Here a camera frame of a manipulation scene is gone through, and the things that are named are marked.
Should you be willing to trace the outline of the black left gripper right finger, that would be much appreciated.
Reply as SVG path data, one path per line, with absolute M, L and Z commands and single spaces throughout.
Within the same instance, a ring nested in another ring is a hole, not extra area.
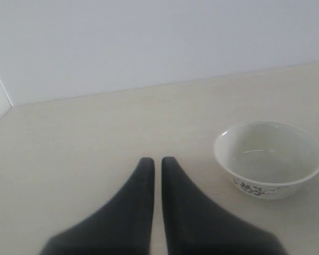
M 169 254 L 285 254 L 275 235 L 206 196 L 174 157 L 162 159 L 162 209 Z

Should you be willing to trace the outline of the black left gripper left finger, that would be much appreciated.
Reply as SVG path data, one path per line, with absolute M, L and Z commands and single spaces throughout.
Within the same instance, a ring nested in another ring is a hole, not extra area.
M 149 254 L 155 165 L 141 158 L 115 196 L 90 217 L 49 239 L 41 254 Z

